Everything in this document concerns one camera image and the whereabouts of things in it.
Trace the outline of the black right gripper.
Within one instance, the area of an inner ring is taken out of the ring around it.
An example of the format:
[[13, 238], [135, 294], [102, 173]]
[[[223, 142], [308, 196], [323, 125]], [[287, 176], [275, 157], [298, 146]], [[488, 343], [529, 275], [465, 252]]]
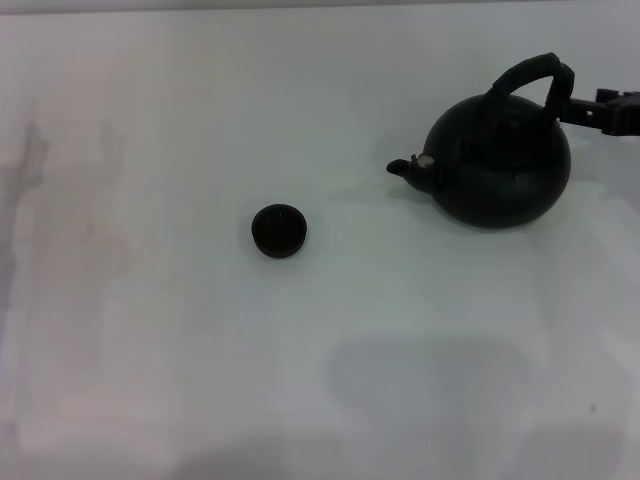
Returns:
[[595, 101], [571, 99], [562, 107], [559, 121], [609, 136], [639, 136], [638, 92], [598, 89]]

